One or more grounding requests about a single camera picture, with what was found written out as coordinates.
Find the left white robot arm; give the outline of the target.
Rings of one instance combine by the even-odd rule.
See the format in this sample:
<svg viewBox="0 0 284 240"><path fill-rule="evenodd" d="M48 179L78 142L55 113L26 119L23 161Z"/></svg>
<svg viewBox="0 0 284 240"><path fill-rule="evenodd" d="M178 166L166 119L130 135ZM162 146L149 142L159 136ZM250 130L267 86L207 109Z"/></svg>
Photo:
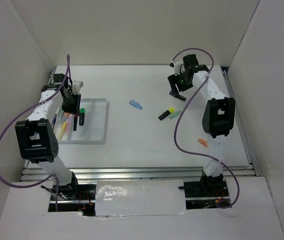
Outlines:
<svg viewBox="0 0 284 240"><path fill-rule="evenodd" d="M67 74L55 74L53 82L42 88L39 105L26 120L15 124L22 158L41 167L52 177L55 192L69 200L80 195L80 186L75 174L58 156L59 144L52 123L58 109L79 115L79 91L79 86L73 90L73 82Z"/></svg>

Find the pink pastel highlighter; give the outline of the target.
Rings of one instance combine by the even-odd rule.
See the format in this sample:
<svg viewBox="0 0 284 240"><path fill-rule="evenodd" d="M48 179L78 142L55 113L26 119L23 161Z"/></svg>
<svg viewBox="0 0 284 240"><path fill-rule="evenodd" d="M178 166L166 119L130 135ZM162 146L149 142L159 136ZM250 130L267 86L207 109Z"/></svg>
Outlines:
<svg viewBox="0 0 284 240"><path fill-rule="evenodd" d="M69 134L69 129L70 129L70 126L71 126L71 120L72 120L71 116L69 116L66 120L66 127L65 127L65 131L64 131L65 135Z"/></svg>

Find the pink cap black highlighter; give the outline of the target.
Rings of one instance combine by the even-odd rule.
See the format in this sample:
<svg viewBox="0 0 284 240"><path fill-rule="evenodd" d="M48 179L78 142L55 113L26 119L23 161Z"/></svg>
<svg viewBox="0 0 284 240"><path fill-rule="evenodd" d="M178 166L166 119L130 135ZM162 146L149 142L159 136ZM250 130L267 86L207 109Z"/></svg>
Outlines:
<svg viewBox="0 0 284 240"><path fill-rule="evenodd" d="M77 130L77 125L78 125L78 115L75 114L73 117L73 131L74 132Z"/></svg>

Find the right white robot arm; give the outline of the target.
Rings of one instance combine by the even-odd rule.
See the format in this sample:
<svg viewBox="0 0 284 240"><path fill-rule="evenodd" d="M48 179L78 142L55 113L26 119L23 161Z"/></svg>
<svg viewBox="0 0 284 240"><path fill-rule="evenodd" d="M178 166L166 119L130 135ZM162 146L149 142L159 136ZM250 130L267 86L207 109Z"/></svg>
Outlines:
<svg viewBox="0 0 284 240"><path fill-rule="evenodd" d="M206 106L202 117L202 127L207 134L208 155L213 157L203 167L200 190L205 196L213 195L222 186L225 138L234 126L235 100L227 97L210 76L209 68L200 65L195 54L188 54L182 61L171 61L174 74L168 77L170 94L182 98L184 92L193 86L200 89Z"/></svg>

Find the yellow pastel highlighter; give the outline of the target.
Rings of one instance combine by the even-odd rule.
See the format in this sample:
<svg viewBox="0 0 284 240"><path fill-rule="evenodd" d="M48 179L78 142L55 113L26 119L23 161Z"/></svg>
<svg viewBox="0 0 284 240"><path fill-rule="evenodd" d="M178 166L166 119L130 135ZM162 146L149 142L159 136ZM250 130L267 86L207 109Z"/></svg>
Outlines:
<svg viewBox="0 0 284 240"><path fill-rule="evenodd" d="M66 126L67 126L67 122L64 122L60 128L59 134L58 134L58 140L60 141L63 138L63 135L65 133L66 130Z"/></svg>

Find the purple cap black highlighter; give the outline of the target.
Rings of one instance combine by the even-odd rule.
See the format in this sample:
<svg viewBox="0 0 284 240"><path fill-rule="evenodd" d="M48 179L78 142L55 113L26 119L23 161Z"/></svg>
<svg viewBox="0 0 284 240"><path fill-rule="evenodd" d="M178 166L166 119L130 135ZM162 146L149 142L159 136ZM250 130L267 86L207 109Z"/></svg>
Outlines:
<svg viewBox="0 0 284 240"><path fill-rule="evenodd" d="M176 99L179 99L179 100L183 101L183 102L186 101L186 98L185 98L184 96L181 96L180 94L173 94L173 93L170 93L170 95L173 96L173 97L176 98Z"/></svg>

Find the green cap black highlighter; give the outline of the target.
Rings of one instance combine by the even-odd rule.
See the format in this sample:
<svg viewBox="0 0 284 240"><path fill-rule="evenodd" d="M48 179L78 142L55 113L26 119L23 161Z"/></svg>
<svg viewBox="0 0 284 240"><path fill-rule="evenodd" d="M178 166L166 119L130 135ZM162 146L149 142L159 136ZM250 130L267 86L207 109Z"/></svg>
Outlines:
<svg viewBox="0 0 284 240"><path fill-rule="evenodd" d="M85 113L86 110L85 108L80 108L80 113L79 113L79 125L83 126L85 122Z"/></svg>

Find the orange cap clear highlighter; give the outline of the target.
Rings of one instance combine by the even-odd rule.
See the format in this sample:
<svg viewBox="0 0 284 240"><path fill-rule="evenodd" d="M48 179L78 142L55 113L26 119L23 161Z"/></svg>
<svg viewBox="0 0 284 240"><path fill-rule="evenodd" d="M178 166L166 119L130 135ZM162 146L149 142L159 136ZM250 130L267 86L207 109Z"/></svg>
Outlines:
<svg viewBox="0 0 284 240"><path fill-rule="evenodd" d="M63 115L63 119L67 119L69 117L69 115L70 115L69 113L65 112L64 115Z"/></svg>

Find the blue ballpoint pen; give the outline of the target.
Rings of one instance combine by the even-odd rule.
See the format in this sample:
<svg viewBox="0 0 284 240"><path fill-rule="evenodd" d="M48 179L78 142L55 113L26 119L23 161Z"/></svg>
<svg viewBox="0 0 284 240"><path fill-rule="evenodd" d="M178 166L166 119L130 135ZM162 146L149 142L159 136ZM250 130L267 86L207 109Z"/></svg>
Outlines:
<svg viewBox="0 0 284 240"><path fill-rule="evenodd" d="M56 118L57 118L57 114L54 115L53 121L52 121L52 125L54 125L56 123Z"/></svg>

